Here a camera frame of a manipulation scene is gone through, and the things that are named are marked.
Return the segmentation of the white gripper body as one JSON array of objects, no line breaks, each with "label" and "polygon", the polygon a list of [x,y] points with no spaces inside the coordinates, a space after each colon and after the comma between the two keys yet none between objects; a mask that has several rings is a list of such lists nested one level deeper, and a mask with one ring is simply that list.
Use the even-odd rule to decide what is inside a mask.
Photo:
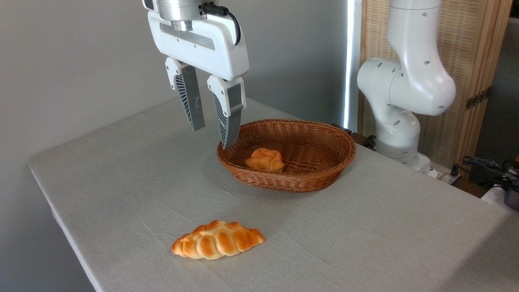
[{"label": "white gripper body", "polygon": [[148,22],[157,49],[164,55],[231,81],[249,70],[244,36],[238,45],[235,22],[208,15],[192,22],[191,31],[176,31],[158,13],[148,11]]}]

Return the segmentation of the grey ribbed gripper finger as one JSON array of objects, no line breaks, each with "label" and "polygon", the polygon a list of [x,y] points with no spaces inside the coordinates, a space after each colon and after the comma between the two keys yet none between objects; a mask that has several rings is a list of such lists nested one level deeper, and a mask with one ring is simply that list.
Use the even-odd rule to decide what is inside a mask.
[{"label": "grey ribbed gripper finger", "polygon": [[171,88],[178,91],[191,127],[198,131],[205,121],[195,67],[171,57],[167,57],[165,66]]},{"label": "grey ribbed gripper finger", "polygon": [[227,149],[238,139],[241,111],[246,107],[244,81],[242,78],[226,81],[211,75],[207,84],[213,93],[222,147]]}]

